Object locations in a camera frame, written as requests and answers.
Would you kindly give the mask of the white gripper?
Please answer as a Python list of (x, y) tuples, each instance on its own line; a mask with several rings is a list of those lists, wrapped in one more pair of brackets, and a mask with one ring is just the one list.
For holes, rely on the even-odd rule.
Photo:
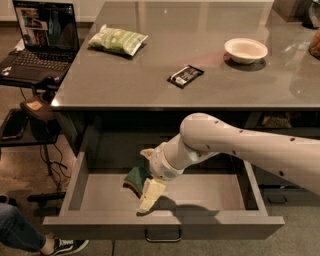
[(139, 213), (146, 213), (153, 207), (166, 188), (164, 181), (173, 180), (184, 172), (183, 169), (176, 169), (168, 162), (164, 152), (165, 146), (166, 142), (163, 142), (155, 149), (148, 148), (140, 151), (140, 154), (149, 160), (149, 170), (156, 178), (147, 178), (144, 183), (139, 201)]

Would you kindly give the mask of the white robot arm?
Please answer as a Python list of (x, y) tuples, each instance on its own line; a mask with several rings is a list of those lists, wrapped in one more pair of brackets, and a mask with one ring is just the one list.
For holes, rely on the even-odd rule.
[(194, 164), (224, 153), (320, 194), (320, 141), (231, 126), (204, 113), (190, 114), (179, 133), (140, 154), (149, 161), (151, 175), (170, 181)]

